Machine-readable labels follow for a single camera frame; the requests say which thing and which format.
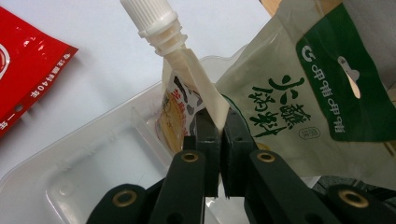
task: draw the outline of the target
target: brass insert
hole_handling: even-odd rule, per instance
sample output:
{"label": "brass insert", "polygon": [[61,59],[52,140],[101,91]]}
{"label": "brass insert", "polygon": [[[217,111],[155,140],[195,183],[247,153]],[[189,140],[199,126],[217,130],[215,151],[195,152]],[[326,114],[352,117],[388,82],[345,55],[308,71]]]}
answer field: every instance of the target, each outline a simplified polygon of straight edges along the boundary
{"label": "brass insert", "polygon": [[257,154],[257,159],[260,161],[265,161],[265,162],[273,162],[275,161],[275,156],[267,153],[267,152],[261,152]]}
{"label": "brass insert", "polygon": [[120,192],[118,192],[116,195],[113,197],[113,203],[117,207],[126,207],[134,201],[136,201],[137,194],[133,190],[130,189],[124,189]]}
{"label": "brass insert", "polygon": [[186,162],[198,161],[198,155],[192,152],[185,153],[181,156],[181,159]]}
{"label": "brass insert", "polygon": [[361,196],[359,193],[350,189],[341,189],[338,191],[338,196],[347,204],[357,207],[365,208],[369,205],[369,201]]}

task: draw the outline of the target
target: transparent plastic tray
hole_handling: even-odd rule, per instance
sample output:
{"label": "transparent plastic tray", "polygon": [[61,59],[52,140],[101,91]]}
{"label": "transparent plastic tray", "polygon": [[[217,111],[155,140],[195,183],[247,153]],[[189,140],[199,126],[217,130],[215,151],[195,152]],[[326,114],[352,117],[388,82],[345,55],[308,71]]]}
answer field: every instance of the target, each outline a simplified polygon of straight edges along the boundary
{"label": "transparent plastic tray", "polygon": [[[240,52],[201,60],[213,82]],[[158,83],[13,169],[0,182],[0,223],[85,223],[110,189],[164,178],[172,155],[154,131],[161,100]],[[225,200],[221,189],[206,199],[205,223],[248,223],[243,199]]]}

